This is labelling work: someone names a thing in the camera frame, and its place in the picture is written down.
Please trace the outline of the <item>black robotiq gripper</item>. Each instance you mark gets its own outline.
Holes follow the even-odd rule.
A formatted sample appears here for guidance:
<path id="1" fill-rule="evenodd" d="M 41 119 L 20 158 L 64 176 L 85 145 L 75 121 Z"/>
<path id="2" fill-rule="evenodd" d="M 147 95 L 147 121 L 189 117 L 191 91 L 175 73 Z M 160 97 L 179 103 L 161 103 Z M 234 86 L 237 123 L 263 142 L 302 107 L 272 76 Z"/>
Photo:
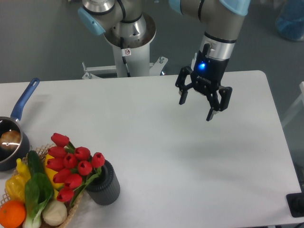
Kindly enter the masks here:
<path id="1" fill-rule="evenodd" d="M 229 58 L 225 60 L 215 59 L 204 55 L 199 51 L 193 71 L 189 66 L 183 67 L 177 77 L 175 86 L 179 88 L 179 104 L 185 103 L 188 90 L 192 87 L 197 92 L 205 95 L 210 104 L 207 121 L 212 120 L 218 112 L 228 108 L 232 95 L 232 87 L 222 86 L 221 80 L 228 65 Z M 191 83 L 185 84 L 187 76 L 190 75 Z"/>

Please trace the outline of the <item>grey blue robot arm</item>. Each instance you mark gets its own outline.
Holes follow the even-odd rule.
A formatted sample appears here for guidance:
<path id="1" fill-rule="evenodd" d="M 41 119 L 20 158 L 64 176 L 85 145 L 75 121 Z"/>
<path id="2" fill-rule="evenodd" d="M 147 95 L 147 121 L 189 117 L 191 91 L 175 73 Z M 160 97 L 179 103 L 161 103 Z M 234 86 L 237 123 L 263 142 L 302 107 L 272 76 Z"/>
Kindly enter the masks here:
<path id="1" fill-rule="evenodd" d="M 207 120 L 227 109 L 232 88 L 221 80 L 248 12 L 248 0 L 171 0 L 176 12 L 206 24 L 193 67 L 183 67 L 175 83 L 180 104 L 188 90 L 206 96 Z M 150 43 L 155 37 L 153 19 L 140 0 L 85 0 L 78 16 L 93 34 L 104 35 L 112 45 L 118 77 L 149 76 Z"/>

